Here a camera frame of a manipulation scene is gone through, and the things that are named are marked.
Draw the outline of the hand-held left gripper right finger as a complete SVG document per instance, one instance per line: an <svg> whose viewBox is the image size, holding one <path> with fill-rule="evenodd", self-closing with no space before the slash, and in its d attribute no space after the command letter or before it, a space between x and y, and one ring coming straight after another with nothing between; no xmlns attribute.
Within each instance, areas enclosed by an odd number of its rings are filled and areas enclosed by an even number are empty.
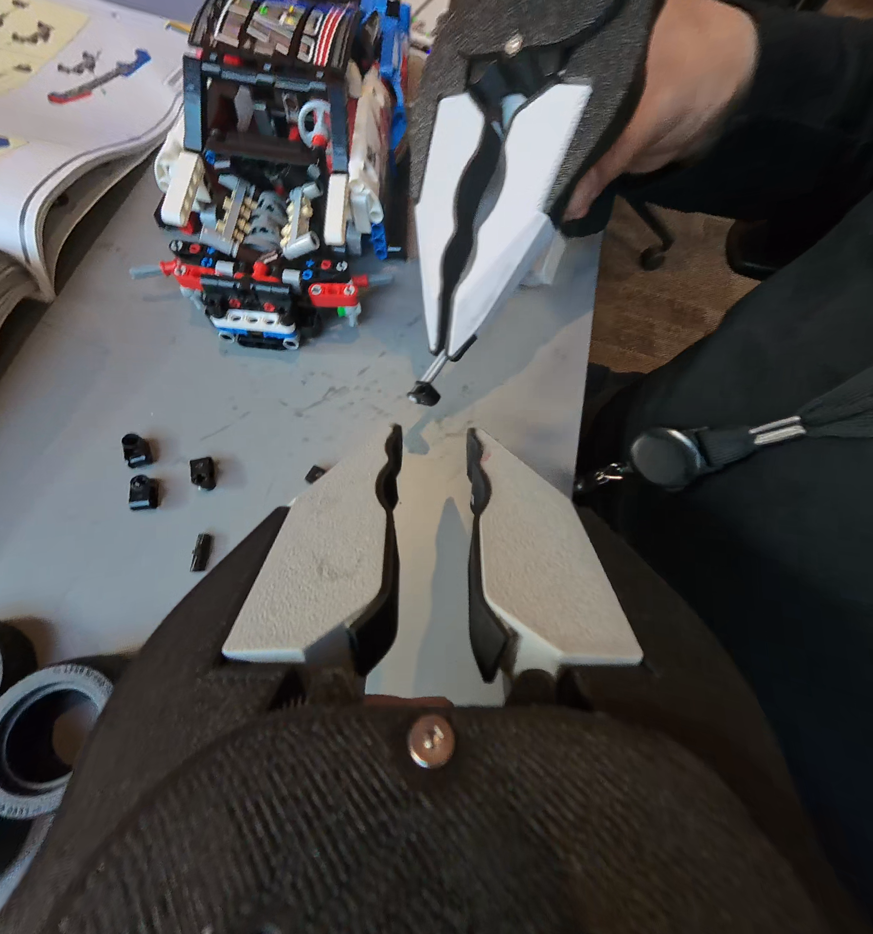
<svg viewBox="0 0 873 934"><path fill-rule="evenodd" d="M643 650L571 500L491 435L466 434L469 640L485 683L632 668Z"/></svg>

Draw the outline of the open instruction booklet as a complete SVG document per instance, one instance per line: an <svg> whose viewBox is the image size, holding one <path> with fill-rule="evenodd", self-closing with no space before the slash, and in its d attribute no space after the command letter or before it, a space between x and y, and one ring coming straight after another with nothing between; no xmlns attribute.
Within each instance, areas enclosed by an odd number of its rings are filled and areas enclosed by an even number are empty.
<svg viewBox="0 0 873 934"><path fill-rule="evenodd" d="M0 333L51 303L66 241L182 101L172 2L0 1Z"/></svg>

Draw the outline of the toy brick car model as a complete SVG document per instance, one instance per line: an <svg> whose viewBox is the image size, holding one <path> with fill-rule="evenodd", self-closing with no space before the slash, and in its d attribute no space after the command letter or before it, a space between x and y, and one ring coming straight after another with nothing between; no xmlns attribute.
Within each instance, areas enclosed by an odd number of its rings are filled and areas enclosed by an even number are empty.
<svg viewBox="0 0 873 934"><path fill-rule="evenodd" d="M209 1L158 151L160 275L223 341L293 351L356 327L407 256L412 6Z"/></svg>

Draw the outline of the person's right hand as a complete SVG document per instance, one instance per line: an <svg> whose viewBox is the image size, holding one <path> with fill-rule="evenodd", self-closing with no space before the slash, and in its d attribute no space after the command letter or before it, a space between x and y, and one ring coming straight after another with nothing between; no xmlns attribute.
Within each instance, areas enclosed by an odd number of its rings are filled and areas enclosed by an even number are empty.
<svg viewBox="0 0 873 934"><path fill-rule="evenodd" d="M644 88L628 125L583 175L563 212L586 216L606 187L692 157L746 90L758 58L757 24L716 1L668 1L652 30Z"/></svg>

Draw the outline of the grey axle with black connector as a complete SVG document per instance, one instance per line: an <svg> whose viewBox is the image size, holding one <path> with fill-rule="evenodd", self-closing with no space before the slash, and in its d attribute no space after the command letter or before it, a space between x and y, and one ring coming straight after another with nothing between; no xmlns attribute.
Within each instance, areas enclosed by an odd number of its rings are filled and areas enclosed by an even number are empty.
<svg viewBox="0 0 873 934"><path fill-rule="evenodd" d="M411 389L407 391L407 399L411 403L425 407L433 407L441 401L441 394L435 388L434 383L448 361L449 357L445 351L434 356L429 368L424 372L422 377L414 383Z"/></svg>

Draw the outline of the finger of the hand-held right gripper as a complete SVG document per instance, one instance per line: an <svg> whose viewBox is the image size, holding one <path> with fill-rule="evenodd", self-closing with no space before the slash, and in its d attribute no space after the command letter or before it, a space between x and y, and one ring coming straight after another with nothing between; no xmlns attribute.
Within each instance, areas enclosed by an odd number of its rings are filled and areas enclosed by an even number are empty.
<svg viewBox="0 0 873 934"><path fill-rule="evenodd" d="M489 260L478 209L493 172L493 131L467 90L437 106L415 204L422 308L430 354L460 358L484 313Z"/></svg>
<svg viewBox="0 0 873 934"><path fill-rule="evenodd" d="M513 113L503 137L500 192L475 233L449 303L446 354L458 359L554 237L547 201L592 88L554 84Z"/></svg>

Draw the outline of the person's right forearm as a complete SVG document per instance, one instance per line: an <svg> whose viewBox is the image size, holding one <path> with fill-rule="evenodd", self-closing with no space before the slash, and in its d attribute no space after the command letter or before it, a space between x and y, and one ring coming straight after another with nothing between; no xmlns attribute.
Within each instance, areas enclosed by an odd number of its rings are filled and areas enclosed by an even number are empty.
<svg viewBox="0 0 873 934"><path fill-rule="evenodd" d="M621 193L742 222L806 217L828 229L873 190L873 18L764 2L724 4L751 20L757 56L746 87L709 138Z"/></svg>

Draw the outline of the person's black clothing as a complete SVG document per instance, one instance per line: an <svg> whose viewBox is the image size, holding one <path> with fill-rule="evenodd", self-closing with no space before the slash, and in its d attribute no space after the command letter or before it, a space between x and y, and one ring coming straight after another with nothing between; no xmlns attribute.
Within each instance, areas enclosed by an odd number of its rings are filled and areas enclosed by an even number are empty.
<svg viewBox="0 0 873 934"><path fill-rule="evenodd" d="M653 427L773 422L873 365L873 191L709 336L596 414L580 459ZM596 507L727 648L829 859L873 925L873 439L806 439Z"/></svg>

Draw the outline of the black office chair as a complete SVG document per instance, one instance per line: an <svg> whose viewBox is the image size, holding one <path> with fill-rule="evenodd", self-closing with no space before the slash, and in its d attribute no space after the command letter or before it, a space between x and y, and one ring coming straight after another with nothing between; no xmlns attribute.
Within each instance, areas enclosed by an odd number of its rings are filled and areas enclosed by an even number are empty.
<svg viewBox="0 0 873 934"><path fill-rule="evenodd" d="M657 239L639 256L643 270L656 271L676 239L649 204L636 196L625 195L624 200ZM726 235L725 259L732 273L755 281L766 280L790 263L788 253L772 236L766 221L735 221Z"/></svg>

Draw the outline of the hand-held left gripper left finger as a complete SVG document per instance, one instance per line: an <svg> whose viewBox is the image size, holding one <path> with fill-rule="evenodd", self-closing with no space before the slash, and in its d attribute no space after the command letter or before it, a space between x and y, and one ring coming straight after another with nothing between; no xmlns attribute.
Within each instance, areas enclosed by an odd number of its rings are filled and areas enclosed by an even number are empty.
<svg viewBox="0 0 873 934"><path fill-rule="evenodd" d="M388 424L291 503L225 659L346 667L360 678L384 659L398 629L402 459L403 431Z"/></svg>

